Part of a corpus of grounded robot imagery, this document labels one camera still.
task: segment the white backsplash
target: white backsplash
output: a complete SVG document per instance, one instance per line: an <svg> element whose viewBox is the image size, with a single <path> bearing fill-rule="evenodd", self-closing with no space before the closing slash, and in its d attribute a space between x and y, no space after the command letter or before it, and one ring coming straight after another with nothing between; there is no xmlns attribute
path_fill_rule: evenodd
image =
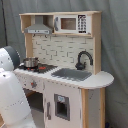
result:
<svg viewBox="0 0 128 128"><path fill-rule="evenodd" d="M86 50L93 57L92 38L41 34L33 34L32 38L33 56L39 57L42 63L75 68L81 51ZM86 62L85 70L93 71L86 55L82 55L81 62Z"/></svg>

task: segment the toy kitchen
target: toy kitchen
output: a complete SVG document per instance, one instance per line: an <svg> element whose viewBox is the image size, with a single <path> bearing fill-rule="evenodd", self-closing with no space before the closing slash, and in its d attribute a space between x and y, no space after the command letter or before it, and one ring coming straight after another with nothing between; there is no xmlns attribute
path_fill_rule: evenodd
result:
<svg viewBox="0 0 128 128"><path fill-rule="evenodd" d="M105 87L114 78L101 71L101 12L20 17L26 57L39 62L14 73L23 88L43 94L45 128L105 128Z"/></svg>

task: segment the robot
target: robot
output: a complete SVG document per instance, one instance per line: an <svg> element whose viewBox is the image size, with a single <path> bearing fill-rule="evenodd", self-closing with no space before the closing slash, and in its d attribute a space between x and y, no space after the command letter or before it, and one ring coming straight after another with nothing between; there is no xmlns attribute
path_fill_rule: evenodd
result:
<svg viewBox="0 0 128 128"><path fill-rule="evenodd" d="M36 128L25 93L13 73L19 65L15 49L0 49L0 114L7 128Z"/></svg>

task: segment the microwave door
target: microwave door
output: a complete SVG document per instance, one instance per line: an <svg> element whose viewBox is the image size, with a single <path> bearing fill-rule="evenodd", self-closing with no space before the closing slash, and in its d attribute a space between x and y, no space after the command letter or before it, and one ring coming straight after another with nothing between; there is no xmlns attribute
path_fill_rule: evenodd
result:
<svg viewBox="0 0 128 128"><path fill-rule="evenodd" d="M57 21L55 21L56 33L78 33L77 15L58 15L55 16L55 19L57 19Z"/></svg>

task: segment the oven door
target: oven door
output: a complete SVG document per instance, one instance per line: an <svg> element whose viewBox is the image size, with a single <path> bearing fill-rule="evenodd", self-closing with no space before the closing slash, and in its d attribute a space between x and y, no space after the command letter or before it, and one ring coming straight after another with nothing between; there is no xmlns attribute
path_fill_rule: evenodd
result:
<svg viewBox="0 0 128 128"><path fill-rule="evenodd" d="M82 128L81 90L45 81L45 128Z"/></svg>
<svg viewBox="0 0 128 128"><path fill-rule="evenodd" d="M78 15L55 15L55 33L78 33Z"/></svg>

